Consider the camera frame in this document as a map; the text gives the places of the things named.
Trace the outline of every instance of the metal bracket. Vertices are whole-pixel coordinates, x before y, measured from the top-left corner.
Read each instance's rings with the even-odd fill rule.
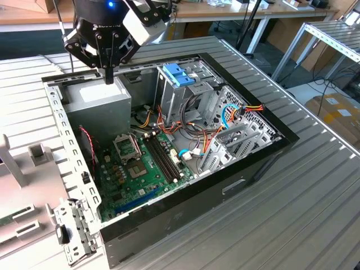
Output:
[[[95,237],[90,235],[87,225],[92,216],[87,201],[67,200],[55,208],[56,236],[59,244],[64,245],[67,262],[74,266],[84,258],[96,253],[98,248]]]

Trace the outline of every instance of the motherboard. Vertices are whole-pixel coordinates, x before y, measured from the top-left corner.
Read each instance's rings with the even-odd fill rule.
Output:
[[[166,134],[160,132],[133,140],[136,140],[141,156],[127,162],[124,162],[121,154],[138,152],[137,146],[132,151],[130,139],[122,139],[117,147],[96,153],[99,164],[95,170],[95,183],[102,199],[99,210],[103,222],[194,178],[188,167],[174,156],[175,150]]]

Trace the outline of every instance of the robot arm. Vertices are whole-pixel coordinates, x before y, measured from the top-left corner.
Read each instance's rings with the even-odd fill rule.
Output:
[[[172,12],[171,0],[167,7],[155,7],[151,0],[140,6],[132,0],[74,0],[74,5],[76,20],[63,37],[65,49],[102,70],[106,84],[114,82],[115,67],[165,31]]]

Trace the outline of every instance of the green motherboard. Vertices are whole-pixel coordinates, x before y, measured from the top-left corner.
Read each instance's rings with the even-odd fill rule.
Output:
[[[173,146],[166,135],[159,133],[155,139],[165,148],[164,153],[170,158]],[[96,166],[95,183],[102,199],[99,210],[103,222],[193,179],[188,167],[180,162],[173,165],[181,178],[177,182],[168,181],[157,163],[159,158],[153,158],[145,140],[137,138],[137,142],[142,156],[138,160],[128,160],[126,164],[122,164],[114,147],[96,153],[99,164]],[[126,153],[131,151],[128,144],[124,147],[119,145],[119,148]]]

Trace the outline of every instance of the white desk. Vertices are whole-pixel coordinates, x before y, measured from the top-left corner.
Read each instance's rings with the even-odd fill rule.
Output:
[[[62,20],[65,28],[72,28],[74,10],[71,0],[62,0],[59,5]],[[253,53],[258,45],[262,34],[270,19],[279,18],[297,18],[297,17],[325,17],[324,21],[329,21],[338,10],[331,8],[323,10],[316,8],[313,11],[297,11],[277,0],[275,4],[269,6],[266,10],[258,10],[255,19],[261,20],[253,36],[247,53]],[[227,21],[242,20],[245,16],[244,8],[236,8],[232,5],[225,7],[212,7],[205,2],[188,3],[183,2],[178,5],[177,23],[192,23],[199,21]],[[0,32],[16,31],[35,31],[59,29],[55,11],[50,14],[19,10],[16,8],[5,7],[0,10]]]

